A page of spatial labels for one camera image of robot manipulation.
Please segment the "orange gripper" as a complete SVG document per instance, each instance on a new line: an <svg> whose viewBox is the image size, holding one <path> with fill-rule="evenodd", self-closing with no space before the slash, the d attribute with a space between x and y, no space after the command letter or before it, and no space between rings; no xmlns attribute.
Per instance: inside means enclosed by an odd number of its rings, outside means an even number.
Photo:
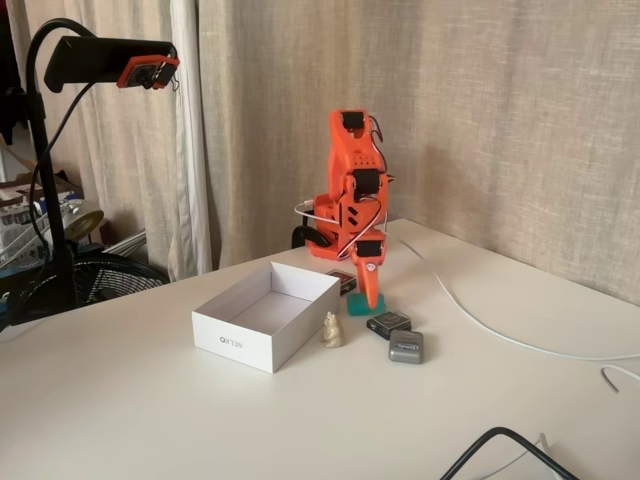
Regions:
<svg viewBox="0 0 640 480"><path fill-rule="evenodd" d="M348 249L356 264L359 293L369 309L382 305L380 299L378 266L386 254L386 234L379 229L370 229L360 236Z"/></svg>

